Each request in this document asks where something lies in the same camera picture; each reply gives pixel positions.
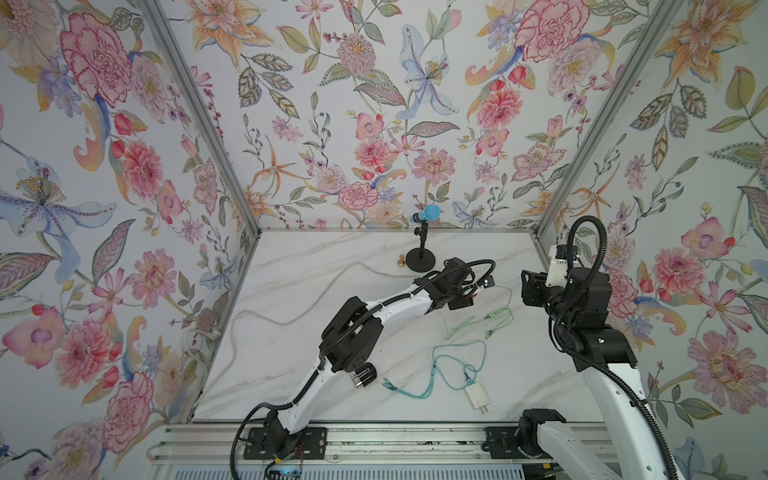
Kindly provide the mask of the white wall plug adapter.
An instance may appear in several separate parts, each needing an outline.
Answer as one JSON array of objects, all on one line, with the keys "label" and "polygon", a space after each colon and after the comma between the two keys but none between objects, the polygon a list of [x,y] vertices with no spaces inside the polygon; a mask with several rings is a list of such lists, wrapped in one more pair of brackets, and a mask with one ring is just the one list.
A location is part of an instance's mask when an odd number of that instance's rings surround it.
[{"label": "white wall plug adapter", "polygon": [[480,382],[467,385],[463,391],[474,410],[479,411],[482,414],[488,411],[488,406],[491,404],[491,401]]}]

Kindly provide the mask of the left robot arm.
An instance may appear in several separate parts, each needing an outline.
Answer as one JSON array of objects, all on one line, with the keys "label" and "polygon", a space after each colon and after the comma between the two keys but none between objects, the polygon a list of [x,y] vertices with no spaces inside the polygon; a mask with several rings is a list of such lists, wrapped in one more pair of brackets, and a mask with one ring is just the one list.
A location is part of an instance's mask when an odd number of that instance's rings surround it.
[{"label": "left robot arm", "polygon": [[447,307],[451,310],[473,305],[480,290],[493,286],[496,262],[481,259],[464,262],[451,258],[444,269],[416,278],[404,291],[375,301],[349,298],[321,334],[318,355],[298,390],[282,404],[261,402],[238,426],[230,449],[230,461],[237,459],[245,444],[246,427],[263,410],[262,428],[268,456],[287,458],[299,443],[315,411],[345,373],[355,373],[368,362],[387,326],[425,316]]}]

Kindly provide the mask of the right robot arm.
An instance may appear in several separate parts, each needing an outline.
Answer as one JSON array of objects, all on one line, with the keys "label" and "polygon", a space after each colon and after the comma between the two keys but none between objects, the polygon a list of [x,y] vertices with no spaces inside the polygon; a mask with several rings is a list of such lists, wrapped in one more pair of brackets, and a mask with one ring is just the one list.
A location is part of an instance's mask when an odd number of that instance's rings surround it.
[{"label": "right robot arm", "polygon": [[521,298],[548,317],[550,341],[567,355],[595,399],[618,458],[612,470],[554,409],[528,409],[516,442],[528,458],[548,457],[572,479],[680,479],[683,474],[643,391],[637,359],[607,323],[613,294],[601,272],[608,247],[603,222],[578,218],[556,246],[547,271],[521,273]]}]

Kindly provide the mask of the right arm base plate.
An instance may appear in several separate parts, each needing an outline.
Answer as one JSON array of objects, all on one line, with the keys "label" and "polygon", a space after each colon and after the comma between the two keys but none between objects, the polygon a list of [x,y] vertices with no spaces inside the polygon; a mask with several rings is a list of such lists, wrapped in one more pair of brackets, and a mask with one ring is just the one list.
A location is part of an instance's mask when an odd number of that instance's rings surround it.
[{"label": "right arm base plate", "polygon": [[494,460],[536,459],[543,451],[527,427],[486,427],[482,450]]}]

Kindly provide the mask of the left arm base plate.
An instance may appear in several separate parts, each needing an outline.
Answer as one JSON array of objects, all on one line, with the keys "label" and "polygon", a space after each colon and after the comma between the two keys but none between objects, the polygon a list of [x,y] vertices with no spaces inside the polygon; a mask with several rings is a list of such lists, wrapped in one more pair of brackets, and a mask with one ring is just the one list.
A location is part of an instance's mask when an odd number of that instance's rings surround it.
[{"label": "left arm base plate", "polygon": [[248,430],[244,460],[323,460],[327,447],[328,429],[308,427],[297,434],[269,433],[265,427]]}]

